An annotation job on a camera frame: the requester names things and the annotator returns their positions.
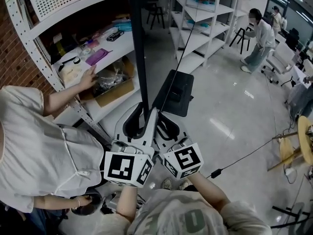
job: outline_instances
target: sneaker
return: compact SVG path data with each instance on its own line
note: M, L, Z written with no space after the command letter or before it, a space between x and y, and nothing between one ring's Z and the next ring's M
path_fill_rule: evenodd
M241 58L241 59L240 59L240 62L242 62L244 65L248 65L248 64L246 63L246 61L245 61L244 58Z
M173 190L172 180L167 178L162 183L162 189Z
M247 72L247 73L251 73L251 71L248 69L247 66L241 66L240 68L242 71Z
M179 186L180 190L185 190L188 186L190 186L191 184L189 183L188 180L185 180L184 182L182 182L182 184Z

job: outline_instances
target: person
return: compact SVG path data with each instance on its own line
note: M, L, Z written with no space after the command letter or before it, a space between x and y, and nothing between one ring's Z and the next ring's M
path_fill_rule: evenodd
M154 190L137 215L137 188L125 186L116 213L102 216L94 235L272 234L248 204L230 202L199 172L188 179L193 185L186 187L189 183L185 182L180 187L183 190L174 191L171 180L165 180L163 187L167 189Z
M308 84L313 81L313 76L305 77L303 82ZM291 117L297 121L299 115L308 117L312 112L313 107L313 87L309 86L304 93L301 94L300 98L297 100L297 103L292 105L290 108Z
M273 10L274 10L274 13L272 13L273 31L274 35L276 36L281 31L282 15L280 14L279 8L277 6L274 6Z
M58 126L45 116L91 88L94 70L86 71L79 84L48 96L35 88L0 90L0 200L8 206L32 212L92 201L81 195L101 182L102 145L87 131Z
M249 20L254 24L253 31L246 31L248 37L256 37L257 44L252 54L245 59L240 59L244 64L241 70L244 72L254 72L263 62L269 51L275 47L275 36L271 26L262 19L262 14L258 9L251 9Z

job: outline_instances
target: floor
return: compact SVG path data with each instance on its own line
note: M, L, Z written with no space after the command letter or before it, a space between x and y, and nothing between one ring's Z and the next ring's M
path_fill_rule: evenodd
M162 37L165 45L161 46ZM173 57L173 45L168 30L160 28L155 22L152 31L147 30L145 44L147 80L149 89L158 88L155 76L160 74L160 67L166 64L172 69L177 63ZM210 175L218 168L223 168L249 154L272 137L281 134L289 127L290 118L284 101L289 87L270 84L260 71L253 74L240 70L240 46L225 46L217 51L208 62L208 67L199 67L192 74L195 78L188 115L183 118L189 134L197 142L205 164L201 173ZM296 147L296 138L292 139ZM291 174L289 184L283 168L270 172L267 169L279 161L279 145L271 141L253 155L243 159L222 171L212 180L225 191L231 201L243 200L254 205L259 216L270 226L282 224L286 216L271 209L272 205L281 208L291 207L294 202L305 203L305 211L310 211L310 199L313 190L304 178L308 166L301 159L293 163L297 173ZM170 174L157 164L146 183L140 190L143 198L148 199L151 188L158 188ZM113 185L99 189L104 195L116 190ZM99 222L99 211L91 216L80 217L69 214L69 220L61 227L67 235L91 234ZM286 228L273 230L273 234L288 234Z

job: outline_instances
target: chair base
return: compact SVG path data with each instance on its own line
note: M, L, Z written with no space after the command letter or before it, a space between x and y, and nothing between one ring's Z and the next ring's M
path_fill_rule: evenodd
M270 67L267 67L266 65L264 65L263 68L261 69L261 73L263 73L265 75L265 77L269 80L270 83L273 83L273 82L275 84L279 83L279 80L278 80L278 77L275 73L274 68L270 69Z

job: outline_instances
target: purple pouch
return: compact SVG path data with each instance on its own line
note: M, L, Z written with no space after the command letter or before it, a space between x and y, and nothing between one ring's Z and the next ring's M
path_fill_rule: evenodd
M101 49L97 50L89 58L87 58L86 63L89 64L90 66L93 66L96 63L98 63L102 58L104 58L111 51L107 51L107 50L101 48Z

